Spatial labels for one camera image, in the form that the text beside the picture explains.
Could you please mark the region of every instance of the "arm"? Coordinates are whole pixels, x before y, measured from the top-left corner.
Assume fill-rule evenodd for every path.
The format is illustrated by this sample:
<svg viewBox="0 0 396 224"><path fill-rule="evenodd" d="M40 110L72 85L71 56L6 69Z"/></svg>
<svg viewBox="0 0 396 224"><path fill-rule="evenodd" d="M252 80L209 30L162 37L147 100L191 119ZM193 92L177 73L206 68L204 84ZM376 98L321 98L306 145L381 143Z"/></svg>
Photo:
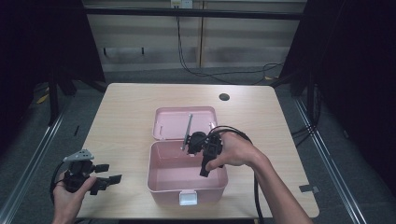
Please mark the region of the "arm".
<svg viewBox="0 0 396 224"><path fill-rule="evenodd" d="M234 133L223 133L221 140L223 151L207 164L207 171L245 164L253 169L276 223L313 223L261 151Z"/></svg>
<svg viewBox="0 0 396 224"><path fill-rule="evenodd" d="M63 179L64 174L61 174L59 178ZM74 223L78 211L81 208L85 193L90 190L95 181L96 177L91 176L84 182L81 188L74 193L70 193L64 188L63 181L59 182L53 190L55 211L52 223Z"/></svg>

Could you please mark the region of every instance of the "forearm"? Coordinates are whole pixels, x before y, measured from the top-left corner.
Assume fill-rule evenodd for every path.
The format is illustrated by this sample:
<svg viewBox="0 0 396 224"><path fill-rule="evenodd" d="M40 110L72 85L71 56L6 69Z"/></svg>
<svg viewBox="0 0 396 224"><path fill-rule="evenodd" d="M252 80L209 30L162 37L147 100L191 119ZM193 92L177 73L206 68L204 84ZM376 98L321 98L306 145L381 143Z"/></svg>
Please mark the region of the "forearm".
<svg viewBox="0 0 396 224"><path fill-rule="evenodd" d="M250 166L276 223L313 223L265 155L258 153Z"/></svg>

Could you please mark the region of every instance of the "wooden table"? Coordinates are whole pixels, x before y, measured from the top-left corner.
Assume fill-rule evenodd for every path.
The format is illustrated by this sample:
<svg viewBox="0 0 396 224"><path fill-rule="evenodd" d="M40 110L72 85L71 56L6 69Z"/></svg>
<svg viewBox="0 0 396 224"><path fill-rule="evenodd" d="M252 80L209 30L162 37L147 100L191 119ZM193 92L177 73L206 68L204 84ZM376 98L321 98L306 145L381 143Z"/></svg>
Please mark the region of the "wooden table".
<svg viewBox="0 0 396 224"><path fill-rule="evenodd" d="M227 93L230 100L221 101ZM221 200L194 206L158 205L148 189L149 150L159 107L212 106L219 125L247 134L272 161L276 171L310 217L318 215L312 192L274 89L270 87L174 84L111 84L98 109L84 148L94 164L110 164L98 176L122 175L118 185L86 195L79 217L93 218L255 218L253 172L227 166L229 183ZM262 212L271 217L260 193Z"/></svg>

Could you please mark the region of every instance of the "pink toolbox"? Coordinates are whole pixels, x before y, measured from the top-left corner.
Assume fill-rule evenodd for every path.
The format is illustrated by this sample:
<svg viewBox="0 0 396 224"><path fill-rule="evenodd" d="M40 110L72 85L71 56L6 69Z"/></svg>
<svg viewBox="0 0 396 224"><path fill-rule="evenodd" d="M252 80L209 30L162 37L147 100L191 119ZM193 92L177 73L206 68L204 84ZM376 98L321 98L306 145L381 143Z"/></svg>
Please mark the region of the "pink toolbox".
<svg viewBox="0 0 396 224"><path fill-rule="evenodd" d="M189 125L189 135L216 127L216 112L210 106L163 107L155 114L148 168L148 189L156 203L194 205L218 201L227 186L225 166L200 176L202 152L196 156L182 151Z"/></svg>

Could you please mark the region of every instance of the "person's left hand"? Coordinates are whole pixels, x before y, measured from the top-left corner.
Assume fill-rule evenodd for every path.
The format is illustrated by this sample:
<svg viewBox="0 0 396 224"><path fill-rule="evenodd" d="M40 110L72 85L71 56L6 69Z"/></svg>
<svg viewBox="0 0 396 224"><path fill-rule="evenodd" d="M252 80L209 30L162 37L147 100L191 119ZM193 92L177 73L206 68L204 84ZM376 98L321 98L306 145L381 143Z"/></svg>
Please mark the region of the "person's left hand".
<svg viewBox="0 0 396 224"><path fill-rule="evenodd" d="M59 175L59 179L64 179L64 173ZM81 188L74 193L64 188L63 181L59 182L53 190L55 211L52 223L74 223L85 193L90 190L95 181L96 176L90 176Z"/></svg>

